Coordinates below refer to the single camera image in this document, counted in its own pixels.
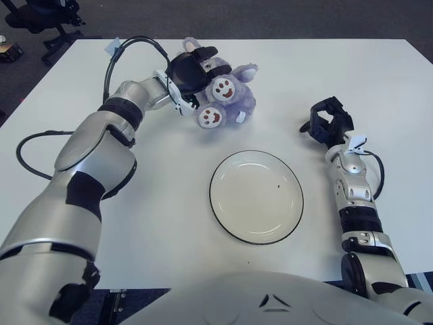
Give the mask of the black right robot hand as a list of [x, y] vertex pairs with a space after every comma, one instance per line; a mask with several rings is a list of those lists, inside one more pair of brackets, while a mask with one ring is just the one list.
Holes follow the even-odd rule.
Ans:
[[335, 97], [322, 100], [310, 109], [310, 118], [303, 124], [299, 132], [307, 132], [328, 149], [344, 143], [344, 134], [353, 131], [351, 116], [343, 109], [342, 103]]

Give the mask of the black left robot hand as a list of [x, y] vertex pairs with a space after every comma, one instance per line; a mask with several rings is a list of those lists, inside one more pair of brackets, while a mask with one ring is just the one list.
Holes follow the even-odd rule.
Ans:
[[203, 91], [213, 79], [232, 71], [229, 64], [220, 64], [208, 70], [204, 68], [204, 63], [217, 53], [217, 48], [213, 46], [199, 46], [179, 54], [170, 62], [166, 74], [177, 86], [184, 101], [198, 104], [195, 94]]

